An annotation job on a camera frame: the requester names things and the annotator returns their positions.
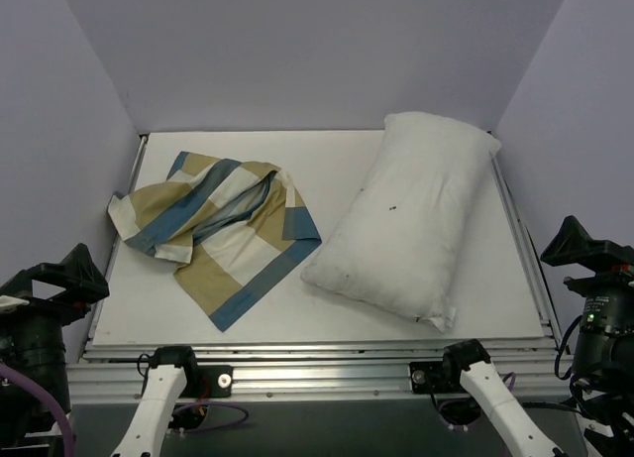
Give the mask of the blue beige checked pillowcase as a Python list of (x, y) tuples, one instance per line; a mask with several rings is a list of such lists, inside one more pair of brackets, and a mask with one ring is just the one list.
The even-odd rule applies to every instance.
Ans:
[(128, 247), (175, 265), (221, 332), (322, 243), (290, 175), (270, 163), (181, 152), (165, 181), (113, 195), (107, 211)]

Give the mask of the white pillow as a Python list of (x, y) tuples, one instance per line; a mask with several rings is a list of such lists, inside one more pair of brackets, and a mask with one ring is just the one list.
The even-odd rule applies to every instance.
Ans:
[(302, 280), (445, 332), (466, 224), (500, 148), (449, 117), (387, 115), (368, 174)]

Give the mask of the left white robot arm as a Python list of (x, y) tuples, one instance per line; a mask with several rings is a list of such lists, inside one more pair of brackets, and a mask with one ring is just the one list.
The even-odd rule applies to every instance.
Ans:
[[(23, 269), (1, 286), (1, 445), (57, 426), (74, 453), (63, 327), (109, 295), (86, 245), (60, 262)], [(189, 347), (162, 347), (148, 359), (144, 389), (116, 456), (157, 456), (180, 397), (200, 383)]]

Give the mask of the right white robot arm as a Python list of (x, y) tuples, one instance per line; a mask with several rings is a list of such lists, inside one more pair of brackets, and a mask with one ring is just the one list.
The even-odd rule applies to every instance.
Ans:
[[(540, 257), (551, 267), (577, 264), (591, 274), (566, 278), (567, 289), (584, 300), (571, 331), (579, 336), (571, 367), (558, 373), (571, 397), (557, 409), (576, 413), (589, 454), (633, 453), (633, 249), (593, 239), (575, 216), (563, 223)], [(486, 415), (513, 456), (562, 456), (500, 378), (481, 343), (447, 347), (440, 378), (451, 390), (463, 390)]]

